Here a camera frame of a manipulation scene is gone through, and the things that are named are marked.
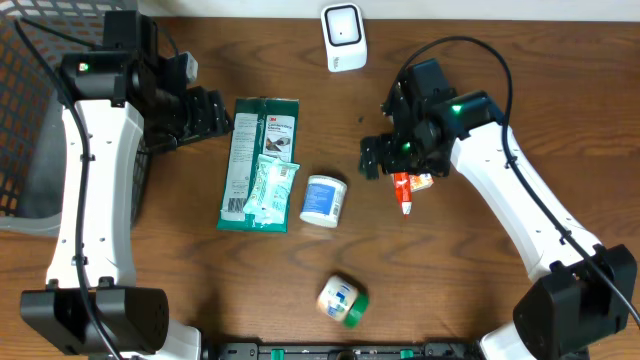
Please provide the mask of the red snack sachet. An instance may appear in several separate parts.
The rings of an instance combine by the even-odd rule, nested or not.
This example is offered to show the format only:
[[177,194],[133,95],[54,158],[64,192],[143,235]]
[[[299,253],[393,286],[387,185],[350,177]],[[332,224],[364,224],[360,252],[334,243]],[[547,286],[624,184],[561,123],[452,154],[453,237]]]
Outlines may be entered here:
[[393,182],[396,199],[404,217],[408,217],[412,208],[411,182],[408,173],[394,173]]

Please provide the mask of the green 3M gloves package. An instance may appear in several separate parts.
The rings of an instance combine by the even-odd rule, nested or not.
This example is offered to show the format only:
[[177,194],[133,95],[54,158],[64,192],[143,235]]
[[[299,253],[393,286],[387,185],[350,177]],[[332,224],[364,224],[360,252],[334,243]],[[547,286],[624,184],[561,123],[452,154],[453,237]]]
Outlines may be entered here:
[[263,224],[243,207],[253,188],[259,155],[295,163],[294,149],[299,102],[280,98],[239,98],[235,104],[224,197],[217,224],[219,230],[283,232],[283,224]]

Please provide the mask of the orange Kleenex tissue pack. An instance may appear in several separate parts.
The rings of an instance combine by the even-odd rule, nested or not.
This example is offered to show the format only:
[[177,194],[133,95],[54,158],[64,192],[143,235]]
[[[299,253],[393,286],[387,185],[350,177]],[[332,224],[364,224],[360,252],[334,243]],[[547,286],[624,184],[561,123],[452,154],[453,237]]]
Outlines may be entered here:
[[434,180],[430,174],[410,175],[409,180],[411,192],[417,192],[430,188],[434,183]]

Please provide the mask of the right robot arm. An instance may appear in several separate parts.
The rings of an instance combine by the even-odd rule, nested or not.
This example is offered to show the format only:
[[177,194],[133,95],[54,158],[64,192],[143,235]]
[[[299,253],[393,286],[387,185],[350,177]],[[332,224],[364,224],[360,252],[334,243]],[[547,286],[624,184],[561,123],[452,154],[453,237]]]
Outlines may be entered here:
[[637,264],[607,248],[562,206],[521,152],[484,91],[460,95],[434,59],[410,65],[382,111],[391,132],[360,142],[360,172],[463,175],[514,243],[532,286],[510,323],[484,335],[481,359],[585,359],[590,345],[625,329]]

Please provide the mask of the green-lid seasoning jar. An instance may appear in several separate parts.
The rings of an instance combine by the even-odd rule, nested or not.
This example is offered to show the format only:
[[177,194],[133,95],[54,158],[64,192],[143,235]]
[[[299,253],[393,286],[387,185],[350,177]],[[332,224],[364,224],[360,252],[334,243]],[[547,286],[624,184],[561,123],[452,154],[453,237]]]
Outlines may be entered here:
[[338,275],[328,278],[316,299],[321,313],[347,328],[359,325],[369,304],[370,299],[366,293]]

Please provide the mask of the white cylindrical container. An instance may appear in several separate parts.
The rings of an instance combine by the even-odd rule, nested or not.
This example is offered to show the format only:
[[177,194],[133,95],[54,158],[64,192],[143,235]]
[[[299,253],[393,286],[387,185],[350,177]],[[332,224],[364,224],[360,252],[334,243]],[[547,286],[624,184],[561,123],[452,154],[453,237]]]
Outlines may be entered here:
[[308,179],[300,219],[306,223],[336,228],[343,208],[347,185],[325,175]]

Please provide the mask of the mint green wipes pack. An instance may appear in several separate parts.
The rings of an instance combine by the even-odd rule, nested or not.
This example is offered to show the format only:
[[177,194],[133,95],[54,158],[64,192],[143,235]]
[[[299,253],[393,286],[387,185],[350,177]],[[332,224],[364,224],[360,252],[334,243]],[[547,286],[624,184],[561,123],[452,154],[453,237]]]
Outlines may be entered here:
[[283,224],[295,175],[300,166],[259,155],[253,188],[243,212],[263,224]]

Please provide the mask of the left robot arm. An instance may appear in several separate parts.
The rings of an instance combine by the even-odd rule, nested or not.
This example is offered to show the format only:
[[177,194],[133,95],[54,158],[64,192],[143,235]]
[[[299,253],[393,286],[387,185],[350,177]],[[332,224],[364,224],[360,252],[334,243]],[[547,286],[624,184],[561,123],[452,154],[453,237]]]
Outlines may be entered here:
[[45,286],[22,293],[20,314],[66,355],[215,355],[199,329],[170,317],[164,291],[136,283],[131,228],[138,159],[234,127],[220,94],[196,84],[189,53],[161,56],[158,32],[138,11],[108,11],[100,44],[86,43],[46,68],[63,107],[61,222]]

